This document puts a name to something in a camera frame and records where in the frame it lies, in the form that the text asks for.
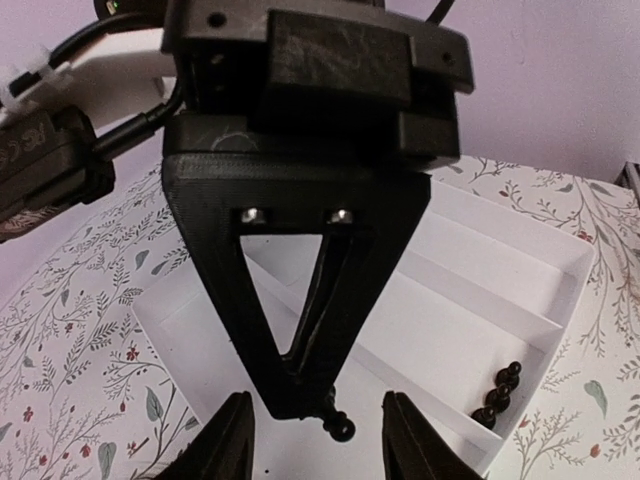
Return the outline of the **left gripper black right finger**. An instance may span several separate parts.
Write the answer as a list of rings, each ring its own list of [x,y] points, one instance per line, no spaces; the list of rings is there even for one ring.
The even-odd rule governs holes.
[[[386,479],[482,479],[449,447],[405,393],[387,391],[382,408]]]

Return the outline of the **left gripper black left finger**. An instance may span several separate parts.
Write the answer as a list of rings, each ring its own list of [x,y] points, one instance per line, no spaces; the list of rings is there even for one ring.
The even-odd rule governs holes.
[[[187,449],[155,479],[251,479],[253,462],[253,401],[249,392],[236,392],[226,399]]]

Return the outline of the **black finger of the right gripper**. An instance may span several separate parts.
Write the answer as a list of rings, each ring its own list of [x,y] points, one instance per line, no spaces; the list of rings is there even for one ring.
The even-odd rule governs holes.
[[[326,399],[431,197],[429,175],[354,159],[172,154],[162,187],[196,271],[269,413]],[[280,352],[249,263],[305,293]]]

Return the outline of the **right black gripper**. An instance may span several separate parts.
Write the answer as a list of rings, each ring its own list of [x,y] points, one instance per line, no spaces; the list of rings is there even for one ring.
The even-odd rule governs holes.
[[[468,39],[381,1],[171,1],[161,49],[189,109],[268,134],[340,138],[416,169],[461,155]]]

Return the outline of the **black pawn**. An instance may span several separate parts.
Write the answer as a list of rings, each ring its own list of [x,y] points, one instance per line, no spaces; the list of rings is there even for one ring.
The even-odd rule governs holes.
[[[354,437],[356,426],[345,412],[336,409],[335,399],[336,387],[332,386],[323,400],[318,417],[323,422],[323,429],[333,440],[346,443]]]

